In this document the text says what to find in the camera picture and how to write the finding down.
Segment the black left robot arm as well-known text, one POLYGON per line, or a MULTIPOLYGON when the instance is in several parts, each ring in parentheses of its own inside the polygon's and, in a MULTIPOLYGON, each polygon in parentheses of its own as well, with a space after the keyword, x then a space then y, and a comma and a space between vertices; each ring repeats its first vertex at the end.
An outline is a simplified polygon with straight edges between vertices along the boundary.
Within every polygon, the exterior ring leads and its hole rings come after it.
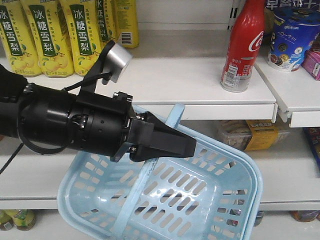
POLYGON ((151 112, 136 113, 123 92, 95 93, 95 77, 77 83, 79 94, 40 86, 0 69, 0 133, 30 150, 57 154, 66 148, 110 157, 129 153, 134 162, 192 157, 196 140, 169 127, 151 112))

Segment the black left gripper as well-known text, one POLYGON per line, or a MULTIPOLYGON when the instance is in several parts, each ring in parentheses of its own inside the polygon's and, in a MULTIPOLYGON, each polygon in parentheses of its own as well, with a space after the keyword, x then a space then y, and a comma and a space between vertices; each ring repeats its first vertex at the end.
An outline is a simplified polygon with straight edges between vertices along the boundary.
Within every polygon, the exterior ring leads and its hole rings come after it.
POLYGON ((134 162, 194 155, 197 141, 193 137, 166 125, 149 111, 141 114, 143 119, 134 118, 132 100, 124 92, 107 97, 80 91, 70 115, 73 136, 68 147, 108 156, 112 162, 119 162, 131 144, 135 150, 129 157, 134 162))

